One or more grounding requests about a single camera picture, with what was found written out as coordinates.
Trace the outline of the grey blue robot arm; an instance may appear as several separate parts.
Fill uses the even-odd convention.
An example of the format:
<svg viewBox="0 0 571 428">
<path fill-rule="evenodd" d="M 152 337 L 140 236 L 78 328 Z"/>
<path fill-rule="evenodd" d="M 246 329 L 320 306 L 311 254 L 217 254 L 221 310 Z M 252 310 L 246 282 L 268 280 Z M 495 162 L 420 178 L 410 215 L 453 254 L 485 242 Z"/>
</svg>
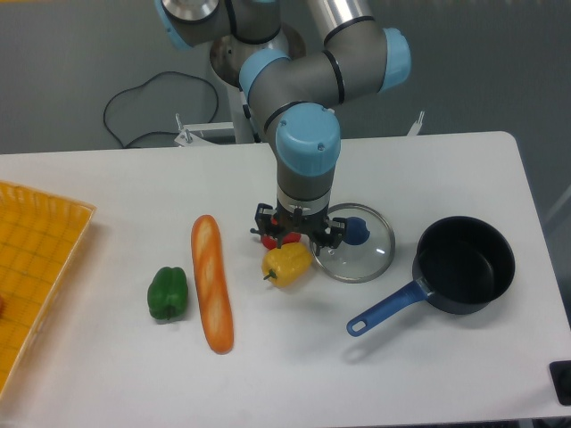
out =
<svg viewBox="0 0 571 428">
<path fill-rule="evenodd" d="M 323 48 L 288 53 L 277 1 L 159 1 L 156 11 L 179 48 L 232 41 L 245 103 L 277 161 L 277 202 L 260 204 L 255 233 L 282 242 L 305 235 L 317 249 L 336 248 L 347 222 L 328 206 L 341 150 L 334 108 L 404 82 L 411 53 L 397 29 L 378 26 L 365 1 L 308 4 Z"/>
</svg>

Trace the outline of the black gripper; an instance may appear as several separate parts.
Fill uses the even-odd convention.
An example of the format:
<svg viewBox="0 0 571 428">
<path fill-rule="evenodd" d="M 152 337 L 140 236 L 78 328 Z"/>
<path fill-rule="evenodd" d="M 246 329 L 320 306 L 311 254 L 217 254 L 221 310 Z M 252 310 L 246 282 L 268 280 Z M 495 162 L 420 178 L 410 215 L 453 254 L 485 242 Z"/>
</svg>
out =
<svg viewBox="0 0 571 428">
<path fill-rule="evenodd" d="M 252 227 L 250 233 L 260 238 L 271 238 L 276 248 L 282 246 L 289 233 L 306 235 L 313 244 L 315 255 L 319 255 L 324 248 L 336 249 L 347 232 L 347 219 L 329 218 L 327 206 L 317 213 L 307 214 L 298 208 L 290 212 L 280 203 L 277 204 L 277 210 L 271 205 L 259 203 L 254 222 L 256 227 Z"/>
</svg>

